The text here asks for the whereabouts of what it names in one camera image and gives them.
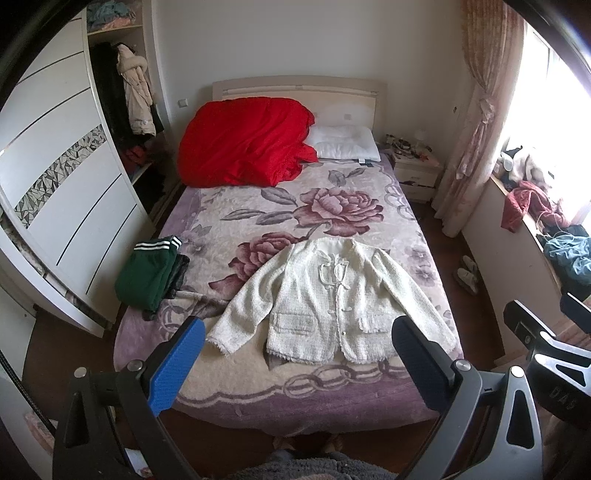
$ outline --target green pants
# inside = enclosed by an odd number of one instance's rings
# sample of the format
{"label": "green pants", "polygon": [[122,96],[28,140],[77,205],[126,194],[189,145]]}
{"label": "green pants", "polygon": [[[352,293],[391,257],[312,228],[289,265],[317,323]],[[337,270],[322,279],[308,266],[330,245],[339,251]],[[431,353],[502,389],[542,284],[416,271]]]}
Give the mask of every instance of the green pants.
{"label": "green pants", "polygon": [[117,298],[141,310],[158,310],[180,245],[174,235],[137,244],[115,282]]}

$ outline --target headboard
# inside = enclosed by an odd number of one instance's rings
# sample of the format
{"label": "headboard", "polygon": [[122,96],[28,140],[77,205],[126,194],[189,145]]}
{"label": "headboard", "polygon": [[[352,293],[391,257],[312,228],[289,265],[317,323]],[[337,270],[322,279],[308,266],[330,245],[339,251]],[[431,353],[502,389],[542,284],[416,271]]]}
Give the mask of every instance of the headboard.
{"label": "headboard", "polygon": [[316,124],[364,125],[376,140],[384,136],[384,82],[341,77],[279,75],[214,82],[213,99],[267,96],[293,98],[316,117]]}

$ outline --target bolt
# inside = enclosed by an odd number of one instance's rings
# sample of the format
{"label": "bolt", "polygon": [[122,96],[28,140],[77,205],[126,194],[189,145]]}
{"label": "bolt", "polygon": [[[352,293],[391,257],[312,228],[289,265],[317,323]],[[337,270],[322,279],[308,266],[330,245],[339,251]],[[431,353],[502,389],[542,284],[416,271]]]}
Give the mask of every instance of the bolt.
{"label": "bolt", "polygon": [[74,370],[74,376],[76,378],[82,378],[86,376],[86,368],[84,367],[78,367],[76,368],[76,370]]}
{"label": "bolt", "polygon": [[456,360],[456,368],[458,370],[462,370],[463,372],[467,372],[472,368],[472,366],[468,360]]}
{"label": "bolt", "polygon": [[519,367],[518,365],[513,365],[510,369],[510,372],[514,377],[517,377],[517,378],[522,378],[525,375],[525,372],[523,371],[523,369],[521,367]]}
{"label": "bolt", "polygon": [[127,370],[130,372],[139,372],[142,370],[144,363],[141,360],[132,360],[127,364]]}

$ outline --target nightstand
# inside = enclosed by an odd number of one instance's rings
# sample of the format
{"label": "nightstand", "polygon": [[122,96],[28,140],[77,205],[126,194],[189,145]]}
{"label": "nightstand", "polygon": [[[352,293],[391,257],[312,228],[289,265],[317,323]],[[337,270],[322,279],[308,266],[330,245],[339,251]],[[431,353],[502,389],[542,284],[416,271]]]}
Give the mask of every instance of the nightstand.
{"label": "nightstand", "polygon": [[435,186],[443,171],[435,156],[426,150],[423,158],[415,158],[410,153],[403,154],[392,148],[383,152],[390,159],[394,175],[406,198],[411,202],[429,202],[435,195]]}

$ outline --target hanging coat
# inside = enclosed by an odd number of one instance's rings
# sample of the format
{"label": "hanging coat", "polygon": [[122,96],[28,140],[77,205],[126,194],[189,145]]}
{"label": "hanging coat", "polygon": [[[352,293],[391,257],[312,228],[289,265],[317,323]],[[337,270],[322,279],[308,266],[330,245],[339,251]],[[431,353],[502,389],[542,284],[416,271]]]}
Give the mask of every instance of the hanging coat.
{"label": "hanging coat", "polygon": [[125,100],[131,129],[136,135],[156,135],[150,111],[152,95],[144,76],[148,63],[145,58],[135,55],[126,45],[118,45],[117,50],[117,71],[125,83]]}

